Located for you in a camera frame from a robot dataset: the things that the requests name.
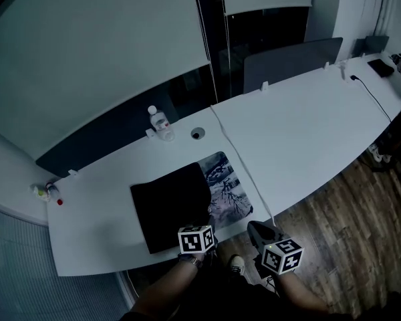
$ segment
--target gray fabric wall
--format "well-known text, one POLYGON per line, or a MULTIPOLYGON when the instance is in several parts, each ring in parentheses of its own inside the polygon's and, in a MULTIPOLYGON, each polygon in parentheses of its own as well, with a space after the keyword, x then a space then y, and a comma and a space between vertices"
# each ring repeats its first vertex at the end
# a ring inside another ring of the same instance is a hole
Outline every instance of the gray fabric wall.
POLYGON ((118 320, 114 274, 58 277, 47 227, 0 212, 0 321, 118 320))

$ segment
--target plastic bottle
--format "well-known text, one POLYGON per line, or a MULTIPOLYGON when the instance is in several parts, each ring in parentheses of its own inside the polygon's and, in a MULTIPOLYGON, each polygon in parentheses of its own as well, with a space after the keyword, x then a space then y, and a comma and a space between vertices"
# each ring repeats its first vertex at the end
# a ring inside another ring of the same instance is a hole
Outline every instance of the plastic bottle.
POLYGON ((63 201, 58 189, 53 185, 53 183, 46 184, 47 192, 52 200, 54 200, 58 205, 62 205, 63 201))
POLYGON ((172 131, 171 125, 165 116, 165 113, 158 110, 155 106, 150 106, 148 109, 150 113, 150 122, 156 130, 160 139, 167 142, 174 140, 175 134, 172 131))

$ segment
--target shoe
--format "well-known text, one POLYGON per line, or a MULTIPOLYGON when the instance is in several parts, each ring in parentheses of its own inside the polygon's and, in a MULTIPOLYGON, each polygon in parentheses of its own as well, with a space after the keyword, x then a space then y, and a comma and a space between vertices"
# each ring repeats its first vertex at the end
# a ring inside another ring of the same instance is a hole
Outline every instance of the shoe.
POLYGON ((245 260, 240 255, 232 255, 228 266, 232 275, 241 276, 245 272, 245 260))
POLYGON ((376 144, 371 144, 369 147, 368 147, 368 150, 370 151, 370 153, 374 153, 374 151, 376 151, 378 149, 378 146, 376 145, 376 144))
POLYGON ((383 161, 384 161, 386 164, 389 164, 389 163, 390 163, 390 160, 392 159, 392 156, 391 156, 390 154, 384 154, 384 155, 382 156, 382 159, 383 159, 383 161))
POLYGON ((265 278, 262 281, 265 282, 264 287, 266 289, 268 289, 270 292, 273 292, 273 293, 277 294, 276 287, 275 287, 275 281, 273 280, 272 276, 269 276, 269 277, 265 278))
POLYGON ((373 158, 377 163, 382 162, 383 156, 379 154, 379 149, 377 148, 374 152, 372 152, 373 158))

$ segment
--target black towel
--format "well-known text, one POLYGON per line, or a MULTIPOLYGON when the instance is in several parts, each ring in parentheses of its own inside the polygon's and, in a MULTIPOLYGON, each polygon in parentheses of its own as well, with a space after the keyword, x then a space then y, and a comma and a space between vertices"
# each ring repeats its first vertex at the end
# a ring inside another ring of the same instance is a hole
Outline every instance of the black towel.
POLYGON ((130 189, 150 253, 178 246, 180 227, 209 220, 211 192, 198 163, 130 189))

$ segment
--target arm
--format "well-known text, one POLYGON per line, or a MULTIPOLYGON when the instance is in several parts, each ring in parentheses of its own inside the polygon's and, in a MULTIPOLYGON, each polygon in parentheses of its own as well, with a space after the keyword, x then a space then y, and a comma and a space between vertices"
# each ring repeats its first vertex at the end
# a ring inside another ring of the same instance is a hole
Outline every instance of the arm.
MULTIPOLYGON (((204 257, 203 254, 193 256, 199 260, 203 260, 204 257)), ((154 320, 166 320, 175 311, 197 273, 196 266, 187 261, 180 261, 139 297, 131 312, 146 315, 154 320)))
POLYGON ((328 313, 328 307, 325 302, 307 289, 293 272, 277 276, 276 281, 279 291, 283 292, 283 295, 294 306, 316 314, 328 313))

